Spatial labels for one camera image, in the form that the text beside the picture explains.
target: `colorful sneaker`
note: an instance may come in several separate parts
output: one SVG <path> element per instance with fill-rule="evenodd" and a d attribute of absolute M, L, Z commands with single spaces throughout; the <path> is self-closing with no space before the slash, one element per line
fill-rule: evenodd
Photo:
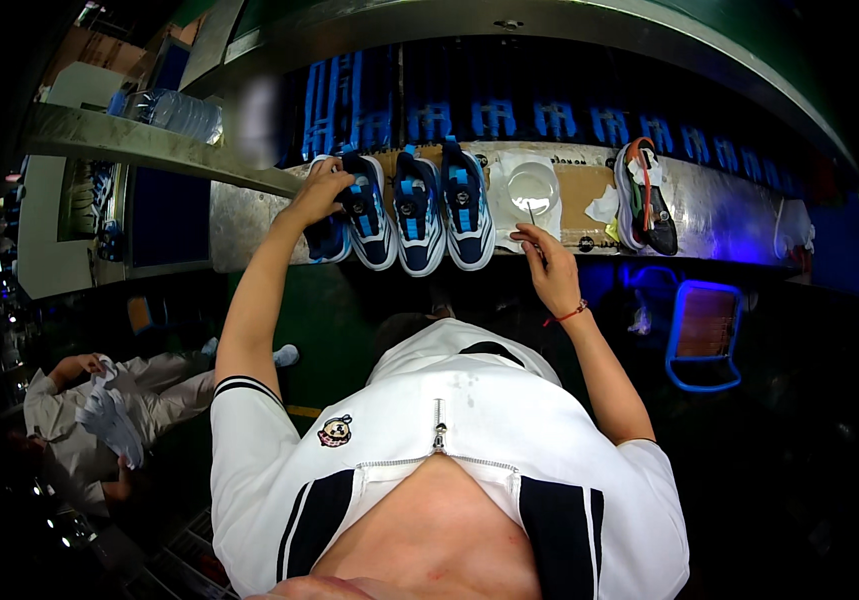
<path fill-rule="evenodd" d="M 679 250 L 676 223 L 658 184 L 663 168 L 648 137 L 626 144 L 615 157 L 615 188 L 619 196 L 619 241 L 630 250 L 645 246 L 666 257 Z"/>
<path fill-rule="evenodd" d="M 336 196 L 350 216 L 350 241 L 364 265 L 374 271 L 388 269 L 399 252 L 394 225 L 382 204 L 382 167 L 372 156 L 349 150 L 343 154 L 343 170 L 356 183 Z"/>
<path fill-rule="evenodd" d="M 476 157 L 447 135 L 443 144 L 443 194 L 449 218 L 449 255 L 464 271 L 482 269 L 493 257 L 495 228 L 486 204 L 483 169 Z"/>
<path fill-rule="evenodd" d="M 309 163 L 309 168 L 320 161 L 329 158 L 329 154 L 320 154 Z M 306 245 L 309 246 L 309 263 L 323 264 L 339 262 L 352 252 L 350 242 L 350 222 L 344 215 L 331 215 L 320 222 L 308 226 L 303 234 Z"/>
<path fill-rule="evenodd" d="M 446 242 L 439 209 L 439 169 L 431 160 L 413 158 L 415 151 L 415 146 L 406 146 L 396 159 L 393 208 L 402 270 L 422 278 L 443 260 Z"/>

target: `plastic bottle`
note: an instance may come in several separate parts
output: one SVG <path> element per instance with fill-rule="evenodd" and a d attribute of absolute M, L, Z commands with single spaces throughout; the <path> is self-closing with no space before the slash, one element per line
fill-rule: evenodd
<path fill-rule="evenodd" d="M 223 135 L 223 111 L 214 104 L 171 89 L 135 92 L 125 116 L 168 132 L 215 144 Z"/>

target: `hand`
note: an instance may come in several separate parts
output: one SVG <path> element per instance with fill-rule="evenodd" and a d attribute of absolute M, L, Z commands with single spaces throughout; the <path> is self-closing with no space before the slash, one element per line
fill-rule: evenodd
<path fill-rule="evenodd" d="M 576 258 L 559 240 L 534 224 L 518 222 L 516 229 L 519 231 L 513 231 L 509 237 L 522 242 L 522 249 L 526 252 L 529 270 L 533 276 L 533 287 L 536 288 L 540 300 L 556 318 L 576 310 L 582 297 L 579 292 Z M 535 244 L 539 244 L 543 256 L 540 256 Z"/>
<path fill-rule="evenodd" d="M 301 231 L 342 210 L 343 205 L 335 201 L 336 194 L 355 183 L 355 177 L 342 169 L 343 162 L 335 157 L 314 164 L 296 198 L 279 216 L 289 215 Z"/>
<path fill-rule="evenodd" d="M 80 354 L 76 357 L 80 367 L 87 373 L 102 373 L 106 370 L 103 363 L 99 362 L 99 357 L 102 354 Z"/>
<path fill-rule="evenodd" d="M 128 467 L 129 461 L 122 455 L 116 459 L 119 465 L 119 481 L 103 482 L 103 497 L 110 514 L 115 513 L 133 495 L 133 472 Z"/>

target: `white shirt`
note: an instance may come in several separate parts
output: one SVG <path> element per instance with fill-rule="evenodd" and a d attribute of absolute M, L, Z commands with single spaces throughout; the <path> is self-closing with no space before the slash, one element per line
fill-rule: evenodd
<path fill-rule="evenodd" d="M 525 367 L 459 354 L 483 341 Z M 663 451 L 614 446 L 539 354 L 453 318 L 388 350 L 303 439 L 279 399 L 243 376 L 217 386 L 212 431 L 213 548 L 243 596 L 308 574 L 434 451 L 526 531 L 544 598 L 673 598 L 688 578 Z"/>

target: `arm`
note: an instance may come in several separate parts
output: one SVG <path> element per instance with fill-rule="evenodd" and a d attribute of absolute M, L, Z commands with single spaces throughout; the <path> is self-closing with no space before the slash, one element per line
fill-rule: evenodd
<path fill-rule="evenodd" d="M 216 381 L 247 376 L 261 381 L 279 395 L 273 364 L 273 334 L 282 304 L 282 289 L 293 248 L 303 230 L 342 209 L 336 194 L 354 182 L 339 158 L 313 166 L 299 194 L 282 210 L 253 255 L 232 297 L 230 312 L 219 341 Z"/>
<path fill-rule="evenodd" d="M 511 237 L 522 242 L 529 260 L 533 285 L 540 300 L 555 317 L 562 317 L 579 306 L 579 276 L 576 259 L 556 238 L 539 227 L 521 222 Z M 543 258 L 533 246 L 539 244 Z M 603 339 L 589 310 L 561 321 L 576 348 L 579 366 L 590 394 L 592 412 L 599 430 L 619 445 L 627 440 L 656 440 L 646 407 L 626 376 L 615 354 Z"/>
<path fill-rule="evenodd" d="M 119 465 L 119 481 L 102 482 L 103 497 L 106 498 L 106 508 L 110 515 L 116 513 L 133 494 L 133 472 L 127 466 L 126 457 L 120 456 L 116 463 Z"/>
<path fill-rule="evenodd" d="M 73 379 L 87 373 L 102 373 L 103 364 L 99 362 L 99 354 L 80 354 L 79 356 L 66 356 L 60 361 L 56 368 L 49 374 L 49 378 L 56 384 L 56 393 L 65 389 L 66 385 Z"/>

